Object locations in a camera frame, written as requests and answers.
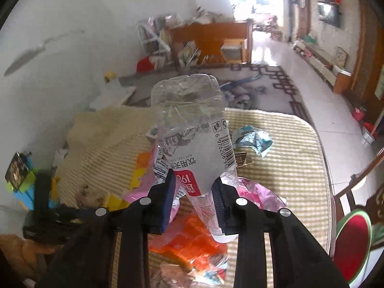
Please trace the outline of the red plastic basin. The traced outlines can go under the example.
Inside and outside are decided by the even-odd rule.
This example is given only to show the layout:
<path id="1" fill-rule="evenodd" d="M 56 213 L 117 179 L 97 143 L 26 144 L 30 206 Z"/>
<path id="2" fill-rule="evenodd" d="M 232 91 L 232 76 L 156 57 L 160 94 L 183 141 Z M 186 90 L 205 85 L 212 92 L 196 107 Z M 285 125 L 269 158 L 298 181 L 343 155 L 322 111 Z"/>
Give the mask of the red plastic basin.
<path id="1" fill-rule="evenodd" d="M 354 108 L 351 115 L 357 122 L 360 122 L 365 117 L 365 111 L 361 108 Z"/>

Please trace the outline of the orange plastic wrapper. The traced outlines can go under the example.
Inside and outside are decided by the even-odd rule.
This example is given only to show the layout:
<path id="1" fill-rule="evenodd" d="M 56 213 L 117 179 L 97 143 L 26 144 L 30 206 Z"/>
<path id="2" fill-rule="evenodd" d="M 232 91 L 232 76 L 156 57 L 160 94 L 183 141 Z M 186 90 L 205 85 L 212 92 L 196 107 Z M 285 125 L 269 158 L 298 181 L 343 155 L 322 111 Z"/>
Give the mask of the orange plastic wrapper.
<path id="1" fill-rule="evenodd" d="M 227 268 L 227 245 L 216 242 L 194 213 L 176 215 L 165 233 L 153 236 L 149 249 L 188 270 L 204 272 Z"/>

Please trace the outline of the crushed clear plastic bottle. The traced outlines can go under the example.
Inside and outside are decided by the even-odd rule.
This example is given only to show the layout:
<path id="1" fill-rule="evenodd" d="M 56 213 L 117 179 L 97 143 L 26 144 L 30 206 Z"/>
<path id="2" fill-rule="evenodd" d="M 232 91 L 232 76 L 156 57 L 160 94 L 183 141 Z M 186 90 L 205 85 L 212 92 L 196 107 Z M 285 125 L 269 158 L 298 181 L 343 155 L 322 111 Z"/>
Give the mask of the crushed clear plastic bottle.
<path id="1" fill-rule="evenodd" d="M 211 191 L 215 180 L 239 184 L 218 81 L 205 73 L 162 80 L 152 88 L 151 107 L 157 143 L 198 217 L 215 241 L 233 241 L 219 227 Z"/>

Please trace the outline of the pink foil wrapper right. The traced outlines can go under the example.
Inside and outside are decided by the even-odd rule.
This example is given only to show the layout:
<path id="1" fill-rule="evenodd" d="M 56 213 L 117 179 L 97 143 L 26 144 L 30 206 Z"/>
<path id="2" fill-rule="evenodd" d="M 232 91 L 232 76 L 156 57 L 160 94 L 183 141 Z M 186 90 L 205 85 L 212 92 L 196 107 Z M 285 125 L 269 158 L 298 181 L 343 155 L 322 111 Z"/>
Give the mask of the pink foil wrapper right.
<path id="1" fill-rule="evenodd" d="M 260 209 L 277 212 L 287 206 L 286 200 L 263 185 L 247 178 L 238 178 L 239 197 L 256 204 Z"/>

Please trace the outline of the white cabinet with yellow toy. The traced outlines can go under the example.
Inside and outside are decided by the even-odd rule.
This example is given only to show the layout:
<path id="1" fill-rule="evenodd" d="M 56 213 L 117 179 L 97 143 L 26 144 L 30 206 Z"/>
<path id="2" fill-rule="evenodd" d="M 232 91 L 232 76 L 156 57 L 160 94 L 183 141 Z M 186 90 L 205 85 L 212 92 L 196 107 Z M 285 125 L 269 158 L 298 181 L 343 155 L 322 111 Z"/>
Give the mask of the white cabinet with yellow toy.
<path id="1" fill-rule="evenodd" d="M 111 106 L 124 105 L 135 93 L 135 86 L 122 86 L 114 72 L 106 72 L 103 75 L 104 88 L 101 94 L 89 103 L 91 111 L 99 111 Z"/>

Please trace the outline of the white metal shelf rack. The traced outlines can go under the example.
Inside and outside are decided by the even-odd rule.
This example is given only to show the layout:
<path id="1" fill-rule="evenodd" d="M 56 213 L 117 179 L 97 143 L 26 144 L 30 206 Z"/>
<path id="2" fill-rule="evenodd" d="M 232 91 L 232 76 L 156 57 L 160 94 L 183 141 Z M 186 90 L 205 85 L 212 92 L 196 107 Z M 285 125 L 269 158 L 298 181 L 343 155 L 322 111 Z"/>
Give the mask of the white metal shelf rack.
<path id="1" fill-rule="evenodd" d="M 158 22 L 158 18 L 148 18 L 137 24 L 139 43 L 143 51 L 151 55 L 168 55 L 171 48 L 166 40 L 162 38 L 164 25 Z"/>

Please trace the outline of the teal white crumpled wrapper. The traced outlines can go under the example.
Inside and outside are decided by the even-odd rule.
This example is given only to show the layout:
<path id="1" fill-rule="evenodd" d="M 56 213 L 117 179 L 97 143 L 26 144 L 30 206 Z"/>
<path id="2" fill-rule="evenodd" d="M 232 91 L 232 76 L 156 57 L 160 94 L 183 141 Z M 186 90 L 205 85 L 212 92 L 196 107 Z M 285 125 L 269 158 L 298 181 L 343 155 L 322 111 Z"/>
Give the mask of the teal white crumpled wrapper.
<path id="1" fill-rule="evenodd" d="M 234 149 L 250 148 L 256 155 L 265 157 L 273 145 L 273 140 L 263 129 L 243 126 L 233 131 L 232 145 Z"/>

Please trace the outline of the phone on tripod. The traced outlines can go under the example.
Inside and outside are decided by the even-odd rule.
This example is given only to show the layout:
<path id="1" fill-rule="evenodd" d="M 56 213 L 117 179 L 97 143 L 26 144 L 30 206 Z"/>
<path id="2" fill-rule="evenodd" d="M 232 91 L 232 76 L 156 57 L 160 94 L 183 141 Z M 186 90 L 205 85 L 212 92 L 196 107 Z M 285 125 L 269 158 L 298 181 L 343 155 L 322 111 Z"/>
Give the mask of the phone on tripod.
<path id="1" fill-rule="evenodd" d="M 13 191 L 18 191 L 22 183 L 32 170 L 32 164 L 29 158 L 30 153 L 16 152 L 5 173 L 5 181 L 10 185 Z"/>

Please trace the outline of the pink paper wrapper left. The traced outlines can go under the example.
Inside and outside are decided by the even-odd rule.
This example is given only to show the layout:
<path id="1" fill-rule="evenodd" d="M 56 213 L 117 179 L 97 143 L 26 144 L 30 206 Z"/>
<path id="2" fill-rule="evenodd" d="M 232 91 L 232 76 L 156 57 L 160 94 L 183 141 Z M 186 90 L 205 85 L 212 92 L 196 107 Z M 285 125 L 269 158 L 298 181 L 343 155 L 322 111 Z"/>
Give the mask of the pink paper wrapper left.
<path id="1" fill-rule="evenodd" d="M 170 166 L 156 144 L 151 151 L 139 153 L 128 192 L 122 197 L 128 204 L 147 196 L 149 190 L 165 182 Z"/>

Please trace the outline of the brown snack wrapper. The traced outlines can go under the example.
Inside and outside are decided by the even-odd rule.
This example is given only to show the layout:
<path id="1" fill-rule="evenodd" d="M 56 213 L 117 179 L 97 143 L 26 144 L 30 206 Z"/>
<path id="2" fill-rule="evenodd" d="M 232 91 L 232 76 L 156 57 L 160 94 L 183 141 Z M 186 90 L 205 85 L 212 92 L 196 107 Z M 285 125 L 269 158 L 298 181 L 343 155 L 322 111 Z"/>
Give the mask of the brown snack wrapper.
<path id="1" fill-rule="evenodd" d="M 241 168 L 253 164 L 252 157 L 245 151 L 235 151 L 236 167 Z"/>

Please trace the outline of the dark carved wooden chair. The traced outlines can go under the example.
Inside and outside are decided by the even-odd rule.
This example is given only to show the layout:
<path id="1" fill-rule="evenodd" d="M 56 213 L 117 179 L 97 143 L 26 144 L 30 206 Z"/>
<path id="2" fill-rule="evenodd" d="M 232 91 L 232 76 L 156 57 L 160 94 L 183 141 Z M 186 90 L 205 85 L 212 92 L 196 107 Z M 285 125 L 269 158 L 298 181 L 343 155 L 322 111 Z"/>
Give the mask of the dark carved wooden chair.
<path id="1" fill-rule="evenodd" d="M 348 185 L 343 188 L 340 192 L 334 195 L 335 209 L 336 209 L 336 222 L 340 222 L 342 218 L 346 215 L 345 210 L 342 207 L 341 198 L 346 197 L 348 202 L 349 210 L 353 211 L 356 209 L 355 197 L 353 194 L 353 189 L 358 186 L 362 181 L 364 181 L 377 167 L 383 163 L 383 148 L 381 148 L 374 159 L 358 174 L 353 174 L 350 178 Z"/>

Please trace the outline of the watermelon pattern trash bin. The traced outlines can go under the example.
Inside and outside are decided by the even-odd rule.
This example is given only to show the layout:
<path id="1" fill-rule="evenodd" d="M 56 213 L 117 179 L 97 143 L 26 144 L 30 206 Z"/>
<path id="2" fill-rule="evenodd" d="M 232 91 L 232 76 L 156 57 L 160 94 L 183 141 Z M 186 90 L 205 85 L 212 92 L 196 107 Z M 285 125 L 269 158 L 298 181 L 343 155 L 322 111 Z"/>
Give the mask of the watermelon pattern trash bin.
<path id="1" fill-rule="evenodd" d="M 355 209 L 336 225 L 333 261 L 351 285 L 366 265 L 372 244 L 372 223 L 367 212 Z"/>

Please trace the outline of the long tv cabinet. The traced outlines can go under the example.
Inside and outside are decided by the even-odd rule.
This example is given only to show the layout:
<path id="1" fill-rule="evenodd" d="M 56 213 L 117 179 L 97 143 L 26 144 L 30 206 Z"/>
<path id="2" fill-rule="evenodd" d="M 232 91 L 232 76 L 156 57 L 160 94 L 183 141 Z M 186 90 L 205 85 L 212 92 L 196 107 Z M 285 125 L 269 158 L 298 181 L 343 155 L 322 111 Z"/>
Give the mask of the long tv cabinet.
<path id="1" fill-rule="evenodd" d="M 337 66 L 326 51 L 313 47 L 303 40 L 295 41 L 293 50 L 315 70 L 322 80 L 332 86 L 334 94 L 344 93 L 351 85 L 351 73 Z"/>

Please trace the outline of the striped yellow white tablecloth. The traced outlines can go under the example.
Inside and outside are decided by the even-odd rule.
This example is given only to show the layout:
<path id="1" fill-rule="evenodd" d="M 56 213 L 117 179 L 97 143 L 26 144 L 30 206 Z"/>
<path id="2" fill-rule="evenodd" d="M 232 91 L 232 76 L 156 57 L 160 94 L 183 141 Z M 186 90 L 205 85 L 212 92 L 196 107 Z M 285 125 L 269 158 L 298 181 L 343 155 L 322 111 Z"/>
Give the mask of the striped yellow white tablecloth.
<path id="1" fill-rule="evenodd" d="M 273 145 L 265 157 L 238 170 L 280 197 L 325 251 L 333 245 L 333 194 L 317 133 L 294 115 L 227 108 L 230 131 L 253 126 L 267 131 Z M 152 109 L 115 106 L 74 118 L 66 140 L 69 152 L 59 164 L 57 193 L 69 206 L 83 186 L 115 196 L 128 192 L 137 156 L 152 147 L 146 132 L 154 125 Z"/>

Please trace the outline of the wall mounted television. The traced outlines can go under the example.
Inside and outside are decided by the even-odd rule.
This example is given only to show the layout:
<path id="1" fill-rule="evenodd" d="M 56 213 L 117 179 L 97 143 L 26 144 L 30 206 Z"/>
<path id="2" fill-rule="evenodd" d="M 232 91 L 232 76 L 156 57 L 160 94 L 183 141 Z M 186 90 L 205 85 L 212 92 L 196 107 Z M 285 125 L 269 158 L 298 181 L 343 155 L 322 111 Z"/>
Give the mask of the wall mounted television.
<path id="1" fill-rule="evenodd" d="M 330 2 L 317 2 L 318 19 L 320 22 L 332 25 L 333 27 L 341 27 L 340 5 Z"/>

